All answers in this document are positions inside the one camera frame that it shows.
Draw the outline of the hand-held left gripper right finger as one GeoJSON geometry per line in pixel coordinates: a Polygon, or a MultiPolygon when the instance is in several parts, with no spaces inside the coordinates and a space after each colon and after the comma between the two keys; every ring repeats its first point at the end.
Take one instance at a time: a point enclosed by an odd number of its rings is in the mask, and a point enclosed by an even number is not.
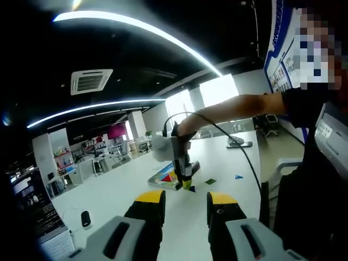
{"type": "Polygon", "coordinates": [[[227,194],[207,193],[207,225],[214,260],[305,260],[227,194]]]}

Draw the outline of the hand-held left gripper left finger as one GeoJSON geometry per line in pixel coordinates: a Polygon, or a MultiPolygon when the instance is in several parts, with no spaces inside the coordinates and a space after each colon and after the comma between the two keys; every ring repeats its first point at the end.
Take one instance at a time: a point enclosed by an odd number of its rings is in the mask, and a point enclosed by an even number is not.
{"type": "Polygon", "coordinates": [[[138,196],[124,216],[116,216],[91,234],[86,247],[69,260],[156,260],[163,239],[166,193],[138,196]]]}

